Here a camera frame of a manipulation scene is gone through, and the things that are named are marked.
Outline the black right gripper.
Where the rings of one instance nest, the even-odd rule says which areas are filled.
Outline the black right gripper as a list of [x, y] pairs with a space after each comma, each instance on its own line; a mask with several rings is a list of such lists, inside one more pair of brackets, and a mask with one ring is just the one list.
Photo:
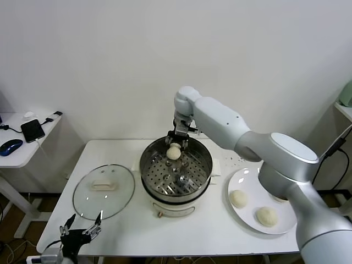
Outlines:
[[184, 151], [189, 145], [189, 128], [193, 121], [191, 115], [184, 115], [174, 111], [173, 125], [174, 129], [170, 130], [165, 138], [165, 143], [169, 146], [172, 142], [180, 142], [181, 150]]

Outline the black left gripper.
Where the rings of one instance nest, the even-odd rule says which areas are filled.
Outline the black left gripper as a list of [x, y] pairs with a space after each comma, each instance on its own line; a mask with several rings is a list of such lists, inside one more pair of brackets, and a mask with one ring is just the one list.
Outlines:
[[103, 211], [101, 210], [94, 221], [94, 224], [87, 229], [73, 229], [69, 230], [75, 220], [76, 214], [73, 214], [64, 225], [59, 227], [61, 242], [63, 244], [63, 255], [77, 255], [80, 248], [89, 244], [91, 240], [101, 232], [101, 222]]

